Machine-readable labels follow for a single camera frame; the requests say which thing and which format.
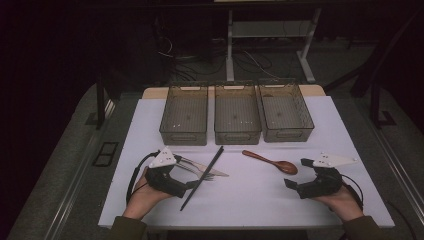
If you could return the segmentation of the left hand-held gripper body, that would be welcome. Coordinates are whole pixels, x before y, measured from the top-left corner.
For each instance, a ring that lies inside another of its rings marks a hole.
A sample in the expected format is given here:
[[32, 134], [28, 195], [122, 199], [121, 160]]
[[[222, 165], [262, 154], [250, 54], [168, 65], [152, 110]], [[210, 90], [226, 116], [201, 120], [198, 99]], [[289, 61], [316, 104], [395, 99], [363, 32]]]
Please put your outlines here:
[[171, 150], [168, 147], [163, 148], [148, 165], [145, 173], [148, 185], [158, 191], [182, 198], [187, 186], [170, 175], [176, 164], [177, 160]]

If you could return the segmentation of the clear brown plastic basket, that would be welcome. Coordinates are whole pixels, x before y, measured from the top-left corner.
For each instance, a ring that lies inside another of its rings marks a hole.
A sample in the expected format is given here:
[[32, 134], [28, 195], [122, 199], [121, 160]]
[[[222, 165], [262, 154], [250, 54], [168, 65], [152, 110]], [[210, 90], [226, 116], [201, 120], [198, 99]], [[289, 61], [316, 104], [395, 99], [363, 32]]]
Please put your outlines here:
[[207, 144], [208, 85], [180, 83], [169, 87], [159, 132], [165, 145]]
[[215, 85], [214, 133], [217, 145], [257, 145], [262, 131], [252, 81]]
[[260, 80], [258, 89], [264, 141], [306, 142], [315, 125], [299, 85], [284, 80]]

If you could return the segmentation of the person's right hand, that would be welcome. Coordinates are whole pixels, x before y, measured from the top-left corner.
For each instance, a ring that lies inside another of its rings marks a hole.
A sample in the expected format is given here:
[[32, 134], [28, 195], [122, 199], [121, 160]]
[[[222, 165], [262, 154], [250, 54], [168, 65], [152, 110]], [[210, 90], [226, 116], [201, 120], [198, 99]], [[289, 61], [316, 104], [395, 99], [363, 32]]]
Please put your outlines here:
[[332, 195], [315, 197], [314, 200], [329, 207], [343, 222], [364, 216], [355, 198], [344, 186]]

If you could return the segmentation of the person's left hand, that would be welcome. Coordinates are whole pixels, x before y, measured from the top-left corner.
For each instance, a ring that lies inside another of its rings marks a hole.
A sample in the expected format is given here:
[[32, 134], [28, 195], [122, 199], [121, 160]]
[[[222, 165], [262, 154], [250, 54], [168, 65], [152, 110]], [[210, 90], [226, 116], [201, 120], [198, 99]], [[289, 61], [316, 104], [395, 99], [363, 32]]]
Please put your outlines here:
[[147, 169], [135, 185], [135, 189], [122, 216], [142, 220], [160, 201], [171, 198], [170, 194], [156, 190], [148, 185], [145, 178]]

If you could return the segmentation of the brown wooden spoon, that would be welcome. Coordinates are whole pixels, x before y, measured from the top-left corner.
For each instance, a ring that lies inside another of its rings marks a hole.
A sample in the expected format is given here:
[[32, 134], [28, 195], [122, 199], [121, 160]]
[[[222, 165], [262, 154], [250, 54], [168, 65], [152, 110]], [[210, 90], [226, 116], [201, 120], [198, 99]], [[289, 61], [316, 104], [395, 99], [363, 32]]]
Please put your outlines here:
[[273, 160], [269, 160], [261, 155], [258, 155], [254, 152], [248, 151], [248, 150], [243, 150], [242, 154], [266, 163], [269, 163], [273, 166], [275, 166], [279, 171], [289, 174], [289, 175], [296, 175], [298, 173], [298, 169], [297, 167], [288, 161], [273, 161]]

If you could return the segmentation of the metal knife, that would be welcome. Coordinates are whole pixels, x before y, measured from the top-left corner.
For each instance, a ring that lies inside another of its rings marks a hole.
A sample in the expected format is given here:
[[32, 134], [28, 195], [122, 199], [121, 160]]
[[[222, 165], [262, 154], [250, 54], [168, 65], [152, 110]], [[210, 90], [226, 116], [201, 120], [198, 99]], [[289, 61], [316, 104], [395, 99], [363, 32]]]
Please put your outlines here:
[[[208, 166], [201, 164], [201, 163], [197, 163], [195, 161], [192, 161], [190, 159], [181, 157], [181, 161], [191, 164], [192, 166], [196, 167], [199, 171], [204, 172]], [[222, 176], [222, 177], [228, 177], [229, 175], [226, 173], [223, 173], [221, 171], [218, 171], [216, 169], [211, 168], [211, 170], [209, 171], [210, 174], [215, 175], [215, 176]]]

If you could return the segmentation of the white metal stand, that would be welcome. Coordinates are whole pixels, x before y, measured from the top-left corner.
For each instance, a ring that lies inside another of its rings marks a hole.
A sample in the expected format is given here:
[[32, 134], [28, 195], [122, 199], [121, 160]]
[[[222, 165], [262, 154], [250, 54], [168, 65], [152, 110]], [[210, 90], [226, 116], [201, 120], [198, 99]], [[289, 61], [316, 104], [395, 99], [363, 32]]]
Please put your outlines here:
[[310, 50], [322, 9], [316, 8], [309, 20], [270, 20], [270, 21], [235, 21], [233, 11], [228, 11], [226, 79], [234, 81], [233, 40], [241, 38], [294, 38], [304, 39], [303, 48], [296, 52], [303, 74], [308, 83], [316, 79], [308, 63], [307, 55]]

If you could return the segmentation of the black floor socket frame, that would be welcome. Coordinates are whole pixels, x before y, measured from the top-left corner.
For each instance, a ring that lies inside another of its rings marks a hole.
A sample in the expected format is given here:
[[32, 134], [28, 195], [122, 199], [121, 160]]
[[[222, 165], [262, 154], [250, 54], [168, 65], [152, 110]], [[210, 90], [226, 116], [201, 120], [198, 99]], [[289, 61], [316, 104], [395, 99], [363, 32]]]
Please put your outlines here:
[[104, 142], [95, 157], [92, 165], [95, 167], [108, 167], [111, 165], [117, 151], [118, 142]]

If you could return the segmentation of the metal fork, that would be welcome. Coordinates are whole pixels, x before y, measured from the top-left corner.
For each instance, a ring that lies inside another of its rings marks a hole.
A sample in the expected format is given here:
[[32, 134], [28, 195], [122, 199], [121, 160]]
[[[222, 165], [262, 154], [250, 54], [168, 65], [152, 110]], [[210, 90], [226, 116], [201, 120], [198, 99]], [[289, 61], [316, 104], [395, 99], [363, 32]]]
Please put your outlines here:
[[[185, 166], [183, 164], [177, 163], [176, 166], [178, 166], [178, 167], [180, 167], [182, 169], [185, 169], [185, 170], [187, 170], [189, 172], [194, 173], [199, 179], [203, 176], [203, 172], [201, 172], [199, 170], [194, 170], [194, 169], [192, 169], [190, 167], [187, 167], [187, 166]], [[206, 181], [213, 181], [214, 180], [214, 176], [208, 173], [203, 179], [206, 180]]]

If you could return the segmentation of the black metal stand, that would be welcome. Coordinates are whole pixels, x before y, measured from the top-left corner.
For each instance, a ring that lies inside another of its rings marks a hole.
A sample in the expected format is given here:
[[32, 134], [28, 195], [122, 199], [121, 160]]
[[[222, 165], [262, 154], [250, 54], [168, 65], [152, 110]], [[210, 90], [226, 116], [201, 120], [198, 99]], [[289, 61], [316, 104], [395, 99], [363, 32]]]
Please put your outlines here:
[[96, 129], [100, 130], [106, 122], [107, 115], [110, 111], [112, 101], [108, 95], [105, 81], [101, 75], [96, 77], [96, 106], [97, 106], [97, 123]]
[[424, 134], [424, 5], [399, 21], [359, 67], [324, 87], [329, 92], [353, 77], [350, 93], [363, 97], [370, 89], [370, 119], [380, 129], [393, 118], [380, 110], [380, 91], [391, 93]]

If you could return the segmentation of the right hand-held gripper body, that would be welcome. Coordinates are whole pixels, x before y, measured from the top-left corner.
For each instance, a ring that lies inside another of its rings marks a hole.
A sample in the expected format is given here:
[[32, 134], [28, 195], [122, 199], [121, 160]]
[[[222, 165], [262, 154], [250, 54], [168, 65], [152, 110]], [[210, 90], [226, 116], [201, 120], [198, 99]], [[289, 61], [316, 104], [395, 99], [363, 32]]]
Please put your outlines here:
[[356, 158], [321, 153], [314, 160], [313, 167], [310, 167], [315, 171], [316, 178], [311, 182], [298, 184], [296, 191], [301, 199], [336, 193], [342, 186], [342, 176], [337, 167], [357, 162]]

